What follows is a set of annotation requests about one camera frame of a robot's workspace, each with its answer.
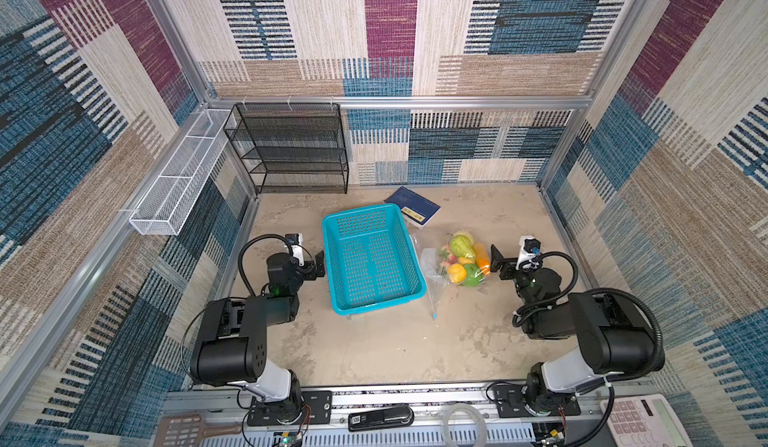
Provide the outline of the red apple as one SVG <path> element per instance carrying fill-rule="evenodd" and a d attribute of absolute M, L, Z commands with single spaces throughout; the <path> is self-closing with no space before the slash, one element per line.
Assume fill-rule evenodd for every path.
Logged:
<path fill-rule="evenodd" d="M 439 257 L 440 257 L 440 266 L 444 268 L 448 268 L 451 265 L 458 263 L 458 258 L 449 252 L 441 252 Z"/>

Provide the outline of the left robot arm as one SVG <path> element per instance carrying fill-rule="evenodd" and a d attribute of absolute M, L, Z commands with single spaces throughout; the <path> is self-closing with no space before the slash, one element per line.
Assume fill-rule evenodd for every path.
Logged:
<path fill-rule="evenodd" d="M 234 385 L 252 395 L 250 409 L 282 424 L 306 417 L 297 375 L 267 355 L 267 329 L 294 321 L 298 292 L 306 281 L 325 275 L 325 256 L 301 263 L 287 253 L 267 259 L 268 283 L 258 295 L 209 303 L 194 343 L 190 374 L 198 383 Z"/>

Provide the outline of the teal plastic basket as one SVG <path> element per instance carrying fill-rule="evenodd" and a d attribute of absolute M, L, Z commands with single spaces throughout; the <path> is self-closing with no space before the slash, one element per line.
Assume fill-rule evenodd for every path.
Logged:
<path fill-rule="evenodd" d="M 427 284 L 400 209 L 389 203 L 326 216 L 322 233 L 332 309 L 363 314 L 422 298 Z"/>

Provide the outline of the yellow lemon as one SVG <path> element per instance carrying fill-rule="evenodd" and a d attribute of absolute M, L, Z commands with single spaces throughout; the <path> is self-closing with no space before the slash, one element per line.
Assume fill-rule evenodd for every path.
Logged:
<path fill-rule="evenodd" d="M 460 263 L 453 264 L 446 268 L 446 274 L 450 282 L 455 285 L 461 284 L 467 277 L 467 271 Z"/>

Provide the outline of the clear zip top bag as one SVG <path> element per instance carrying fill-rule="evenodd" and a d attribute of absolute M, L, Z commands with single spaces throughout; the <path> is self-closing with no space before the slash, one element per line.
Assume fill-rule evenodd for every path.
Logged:
<path fill-rule="evenodd" d="M 410 240 L 427 284 L 433 320 L 438 319 L 439 303 L 448 287 L 475 288 L 491 275 L 488 249 L 466 229 L 412 232 Z"/>

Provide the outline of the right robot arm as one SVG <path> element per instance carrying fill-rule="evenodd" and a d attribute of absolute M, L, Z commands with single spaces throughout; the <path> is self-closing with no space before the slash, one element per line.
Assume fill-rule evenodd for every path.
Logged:
<path fill-rule="evenodd" d="M 544 252 L 524 237 L 515 258 L 492 246 L 490 270 L 512 281 L 522 301 L 514 327 L 532 340 L 577 341 L 563 356 L 534 364 L 523 383 L 489 384 L 486 395 L 501 417 L 577 415 L 578 395 L 663 368 L 663 333 L 651 309 L 619 289 L 576 291 L 579 270 L 568 254 Z"/>

